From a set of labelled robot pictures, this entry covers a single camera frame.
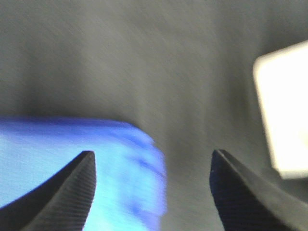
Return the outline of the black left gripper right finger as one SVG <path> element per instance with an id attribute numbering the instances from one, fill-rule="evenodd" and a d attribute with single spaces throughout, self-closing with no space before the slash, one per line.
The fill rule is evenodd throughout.
<path id="1" fill-rule="evenodd" d="M 255 174 L 225 150 L 212 153 L 209 186 L 226 231 L 306 231 L 308 202 Z"/>

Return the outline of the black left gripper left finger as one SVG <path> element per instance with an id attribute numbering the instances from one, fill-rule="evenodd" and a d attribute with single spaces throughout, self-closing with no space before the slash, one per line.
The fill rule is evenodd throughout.
<path id="1" fill-rule="evenodd" d="M 81 231 L 96 190 L 93 151 L 83 151 L 44 183 L 0 209 L 2 231 Z"/>

